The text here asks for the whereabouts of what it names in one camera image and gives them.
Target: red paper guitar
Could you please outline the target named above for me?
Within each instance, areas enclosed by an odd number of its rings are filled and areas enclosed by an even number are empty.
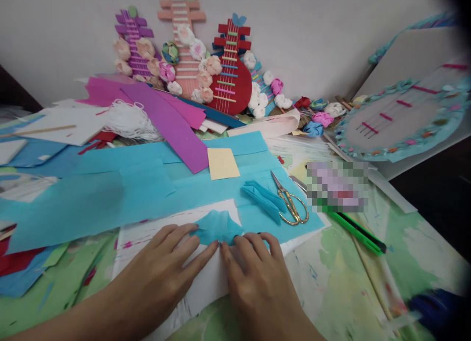
[[[252,95],[252,76],[237,57],[239,49],[249,50],[252,44],[240,40],[242,35],[250,35],[250,27],[242,27],[242,24],[240,21],[234,24],[233,19],[228,19],[227,24],[219,25],[218,29],[226,38],[214,39],[215,45],[224,48],[224,54],[221,58],[222,72],[212,77],[210,87],[214,99],[208,106],[230,115],[241,113],[249,104]]]

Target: finger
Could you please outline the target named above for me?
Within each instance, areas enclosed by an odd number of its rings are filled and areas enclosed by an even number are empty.
[[[187,235],[188,233],[198,229],[198,225],[194,223],[187,223],[182,226],[179,226],[172,233],[170,233],[167,238],[162,242],[161,247],[167,252],[171,252],[175,247],[180,243],[180,240]]]
[[[192,236],[185,243],[178,246],[171,255],[179,266],[181,266],[199,246],[200,238],[198,236]]]
[[[270,253],[272,257],[274,257],[276,260],[285,260],[283,257],[283,251],[281,250],[280,242],[275,236],[267,232],[259,233],[259,236],[263,240],[266,240],[268,245],[270,245]]]
[[[168,225],[163,226],[160,231],[158,231],[154,237],[150,240],[149,243],[143,248],[144,249],[154,249],[157,248],[162,242],[171,234],[174,230],[178,228],[177,225]]]
[[[266,261],[267,259],[271,258],[270,252],[268,251],[265,242],[263,239],[255,233],[247,233],[244,234],[244,237],[252,243],[255,252],[259,256],[260,260]]]
[[[206,266],[208,261],[216,252],[219,247],[219,241],[215,240],[213,243],[208,245],[208,247],[197,257],[195,257],[182,271],[182,283],[187,284],[188,282],[193,282],[195,277],[200,273],[201,270]]]
[[[234,255],[232,255],[229,245],[226,242],[221,243],[221,254],[224,265],[226,266],[227,277],[229,281],[233,283],[242,281],[244,278],[244,273],[242,272],[242,269],[240,268],[237,261],[234,259]]]
[[[239,249],[242,258],[244,259],[245,266],[248,270],[253,269],[259,263],[261,263],[259,256],[254,250],[254,247],[247,240],[247,238],[244,238],[242,236],[236,236],[234,238],[234,242],[237,248]]]

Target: magenta paper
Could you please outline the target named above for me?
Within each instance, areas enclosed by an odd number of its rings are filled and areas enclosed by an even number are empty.
[[[144,105],[153,125],[193,174],[209,166],[208,148],[195,135],[190,125],[158,92],[145,83],[121,85],[121,90],[134,102]]]

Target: white string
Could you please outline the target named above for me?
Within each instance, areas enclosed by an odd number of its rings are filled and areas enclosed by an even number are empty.
[[[141,103],[129,104],[116,99],[107,111],[108,122],[103,131],[111,131],[125,138],[163,141],[163,136],[143,109]]]

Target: scissors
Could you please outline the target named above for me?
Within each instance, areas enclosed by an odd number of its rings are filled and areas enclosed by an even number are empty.
[[[276,178],[275,174],[273,173],[273,171],[271,171],[271,175],[273,177],[273,179],[275,180],[275,184],[276,186],[278,187],[278,196],[281,197],[284,201],[285,201],[285,204],[286,206],[288,207],[288,210],[289,212],[291,212],[291,214],[293,215],[294,219],[296,220],[295,222],[289,222],[286,218],[283,217],[283,215],[280,213],[280,216],[281,218],[286,222],[288,223],[289,225],[292,225],[292,226],[297,226],[299,223],[306,223],[308,220],[309,220],[309,212],[308,212],[308,208],[306,207],[306,205],[304,204],[304,202],[298,198],[297,196],[294,196],[292,194],[290,194],[281,184],[280,182],[278,181],[278,179]],[[301,219],[301,216],[299,215],[298,213],[298,210],[296,209],[296,206],[294,205],[294,202],[293,200],[291,199],[291,197],[294,197],[296,199],[298,199],[304,206],[304,209],[306,210],[306,218],[305,219]]]

